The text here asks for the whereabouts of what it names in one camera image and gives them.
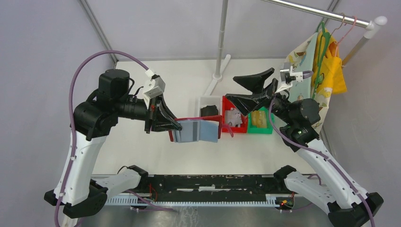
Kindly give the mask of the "red leather card holder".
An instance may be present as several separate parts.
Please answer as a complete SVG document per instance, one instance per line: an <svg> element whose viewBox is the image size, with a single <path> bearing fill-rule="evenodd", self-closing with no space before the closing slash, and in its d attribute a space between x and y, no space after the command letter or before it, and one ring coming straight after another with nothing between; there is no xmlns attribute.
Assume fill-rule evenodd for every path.
<svg viewBox="0 0 401 227"><path fill-rule="evenodd" d="M178 118L176 121L182 126L181 130L169 131L169 139L175 143L214 142L221 138L223 129L227 129L231 137L234 132L225 124L221 115L204 117Z"/></svg>

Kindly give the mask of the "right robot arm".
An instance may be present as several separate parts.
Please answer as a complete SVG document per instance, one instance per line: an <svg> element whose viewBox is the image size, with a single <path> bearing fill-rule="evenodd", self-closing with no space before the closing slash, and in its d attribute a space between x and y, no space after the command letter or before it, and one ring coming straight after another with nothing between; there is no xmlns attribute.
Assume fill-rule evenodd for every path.
<svg viewBox="0 0 401 227"><path fill-rule="evenodd" d="M258 74L235 76L233 80L250 94L226 94L226 99L244 115L265 107L268 116L281 119L285 125L275 127L275 132L324 182L319 185L295 168L285 166L274 174L274 189L279 193L290 190L308 199L325 212L335 227L360 227L367 222L374 226L374 216L384 202L381 195L360 186L325 147L313 128L320 120L318 103L311 98L289 100L293 83L303 82L313 72L283 70L279 79L265 85L273 73L271 68Z"/></svg>

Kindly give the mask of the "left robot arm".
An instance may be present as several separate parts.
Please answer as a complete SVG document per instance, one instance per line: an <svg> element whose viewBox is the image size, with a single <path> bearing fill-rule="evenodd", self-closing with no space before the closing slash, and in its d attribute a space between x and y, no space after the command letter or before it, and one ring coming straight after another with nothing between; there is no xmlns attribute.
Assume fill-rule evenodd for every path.
<svg viewBox="0 0 401 227"><path fill-rule="evenodd" d="M138 98L131 94L134 80L127 71L107 70L99 76L98 88L75 108L62 176L56 188L44 195L49 204L62 206L67 217L93 216L109 198L148 188L148 174L137 166L101 180L91 177L99 151L120 118L143 121L146 133L182 129L165 103L165 82L150 70L146 75L143 97Z"/></svg>

